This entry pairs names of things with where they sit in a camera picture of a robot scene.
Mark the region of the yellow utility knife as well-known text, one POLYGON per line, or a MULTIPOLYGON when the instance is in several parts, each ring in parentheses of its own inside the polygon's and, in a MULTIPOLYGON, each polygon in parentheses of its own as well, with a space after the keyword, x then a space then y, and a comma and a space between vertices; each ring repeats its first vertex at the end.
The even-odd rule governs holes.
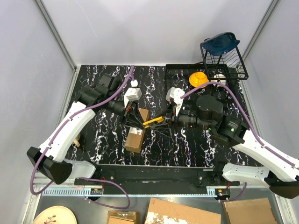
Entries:
POLYGON ((155 119, 152 119, 152 120, 149 120, 149 121, 146 121, 143 123, 143 126, 145 128, 149 128, 149 127, 152 127, 152 126, 155 126, 157 124, 160 124, 164 121, 164 117, 163 116, 160 116, 160 117, 157 117, 155 119))

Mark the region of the brown cardboard express box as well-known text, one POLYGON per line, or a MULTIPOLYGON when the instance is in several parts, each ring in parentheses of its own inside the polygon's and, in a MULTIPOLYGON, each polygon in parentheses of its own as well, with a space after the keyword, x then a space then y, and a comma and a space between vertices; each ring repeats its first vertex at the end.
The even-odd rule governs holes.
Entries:
POLYGON ((129 152, 140 153, 144 135, 145 130, 131 127, 127 135, 125 149, 129 152))

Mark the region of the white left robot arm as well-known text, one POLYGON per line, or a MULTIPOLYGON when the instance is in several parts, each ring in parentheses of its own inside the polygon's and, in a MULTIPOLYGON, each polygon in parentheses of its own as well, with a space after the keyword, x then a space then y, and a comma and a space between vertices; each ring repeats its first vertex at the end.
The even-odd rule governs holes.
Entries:
POLYGON ((87 161, 67 160, 66 153, 81 130, 100 110, 118 115, 124 126, 145 129, 138 109, 141 95, 138 81, 132 78, 131 72, 124 82, 104 74, 98 83, 82 88, 51 136, 39 147, 30 147, 27 151, 34 171, 39 171, 55 184, 80 177, 91 185, 97 184, 101 173, 96 167, 87 161))

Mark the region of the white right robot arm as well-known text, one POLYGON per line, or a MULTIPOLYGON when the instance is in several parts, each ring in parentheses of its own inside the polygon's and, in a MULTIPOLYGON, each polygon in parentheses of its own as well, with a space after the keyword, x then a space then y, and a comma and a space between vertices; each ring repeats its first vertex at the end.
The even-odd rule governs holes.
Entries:
POLYGON ((171 111, 165 115, 171 126, 208 130, 211 139, 241 151, 261 164, 259 167, 250 167, 225 162, 214 169, 214 183, 250 182, 271 189, 299 186, 299 161, 262 140, 249 122, 224 114, 222 102, 204 95, 197 98, 194 112, 181 113, 181 96, 170 93, 166 100, 172 104, 171 111))

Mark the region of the small cardboard box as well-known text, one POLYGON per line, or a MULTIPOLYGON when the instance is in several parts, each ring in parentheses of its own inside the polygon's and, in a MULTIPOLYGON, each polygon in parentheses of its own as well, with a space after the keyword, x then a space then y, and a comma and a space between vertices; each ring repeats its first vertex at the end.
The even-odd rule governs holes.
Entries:
POLYGON ((107 215, 107 224, 139 224, 140 213, 137 211, 110 210, 107 215))

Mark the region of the cardboard box at corner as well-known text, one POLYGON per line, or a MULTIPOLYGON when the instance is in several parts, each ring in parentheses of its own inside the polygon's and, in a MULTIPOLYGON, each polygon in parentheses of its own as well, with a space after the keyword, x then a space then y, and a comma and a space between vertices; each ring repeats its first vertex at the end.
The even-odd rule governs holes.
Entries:
POLYGON ((277 224, 268 198, 223 202, 228 224, 277 224))

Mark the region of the black drain tray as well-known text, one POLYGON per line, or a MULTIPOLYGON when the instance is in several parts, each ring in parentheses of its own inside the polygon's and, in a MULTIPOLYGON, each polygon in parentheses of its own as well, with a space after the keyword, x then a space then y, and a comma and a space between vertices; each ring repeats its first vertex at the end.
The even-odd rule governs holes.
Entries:
MULTIPOLYGON (((204 72, 205 68, 202 63, 196 64, 167 64, 165 67, 165 87, 169 90, 171 87, 176 87, 184 90, 186 93, 194 89, 189 83, 189 76, 194 72, 204 72)), ((239 81, 228 81, 226 86, 234 93, 238 100, 242 100, 242 89, 239 81)), ((200 96, 211 95, 217 100, 230 104, 233 102, 231 95, 221 86, 209 85, 201 88, 189 96, 184 98, 184 104, 196 101, 200 96)))

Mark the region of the yellow plastic cup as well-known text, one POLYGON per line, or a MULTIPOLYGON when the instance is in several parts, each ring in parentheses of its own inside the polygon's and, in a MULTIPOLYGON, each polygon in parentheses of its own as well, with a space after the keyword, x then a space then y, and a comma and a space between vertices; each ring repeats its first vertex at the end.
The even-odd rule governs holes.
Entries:
POLYGON ((194 72, 189 76, 189 83, 194 88, 203 85, 207 82, 209 82, 209 80, 204 72, 194 72))

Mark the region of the beige ceramic mug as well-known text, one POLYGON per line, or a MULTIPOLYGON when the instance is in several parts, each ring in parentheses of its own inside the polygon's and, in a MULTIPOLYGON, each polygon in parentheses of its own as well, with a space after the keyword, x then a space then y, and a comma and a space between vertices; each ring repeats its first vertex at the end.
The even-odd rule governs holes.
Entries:
POLYGON ((80 147, 80 142, 79 142, 79 140, 80 140, 80 134, 74 139, 74 141, 73 141, 73 144, 76 146, 76 147, 80 147))

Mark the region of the white small cup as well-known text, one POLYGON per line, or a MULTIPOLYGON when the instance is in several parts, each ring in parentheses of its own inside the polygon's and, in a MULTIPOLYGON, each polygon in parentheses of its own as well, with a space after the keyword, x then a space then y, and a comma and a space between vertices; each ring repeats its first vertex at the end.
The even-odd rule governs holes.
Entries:
POLYGON ((214 82, 219 82, 219 83, 222 83, 222 84, 224 84, 224 85, 227 84, 226 76, 223 75, 223 74, 221 74, 221 73, 219 73, 219 74, 215 74, 215 75, 213 76, 213 78, 214 78, 214 82))

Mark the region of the blue bowl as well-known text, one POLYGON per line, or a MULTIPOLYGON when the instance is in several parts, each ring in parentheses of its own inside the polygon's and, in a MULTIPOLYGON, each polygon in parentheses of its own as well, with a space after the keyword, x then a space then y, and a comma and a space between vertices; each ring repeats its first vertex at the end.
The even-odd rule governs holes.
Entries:
POLYGON ((219 56, 236 48, 240 43, 232 32, 225 32, 210 38, 206 44, 206 50, 211 55, 219 56))

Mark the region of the flat cardboard sheet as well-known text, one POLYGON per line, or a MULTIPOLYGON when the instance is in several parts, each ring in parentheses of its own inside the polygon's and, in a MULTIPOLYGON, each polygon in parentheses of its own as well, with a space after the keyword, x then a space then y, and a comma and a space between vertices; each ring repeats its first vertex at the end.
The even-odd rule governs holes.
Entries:
POLYGON ((221 214, 151 198, 146 224, 220 224, 221 214))

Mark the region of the patterned ceramic plate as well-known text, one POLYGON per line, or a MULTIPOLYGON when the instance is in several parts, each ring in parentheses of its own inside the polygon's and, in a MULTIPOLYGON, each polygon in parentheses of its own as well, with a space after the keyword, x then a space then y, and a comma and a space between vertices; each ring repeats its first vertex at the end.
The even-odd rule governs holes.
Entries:
POLYGON ((33 224, 77 224, 74 213, 64 206, 52 206, 43 210, 33 224))

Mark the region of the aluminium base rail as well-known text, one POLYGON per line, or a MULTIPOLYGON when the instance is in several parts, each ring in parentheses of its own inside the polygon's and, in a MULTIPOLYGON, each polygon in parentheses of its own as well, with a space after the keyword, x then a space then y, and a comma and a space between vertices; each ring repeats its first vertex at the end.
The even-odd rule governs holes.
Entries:
POLYGON ((207 187, 238 186, 211 168, 105 165, 72 170, 41 171, 59 185, 73 179, 74 185, 102 186, 105 195, 208 195, 207 187))

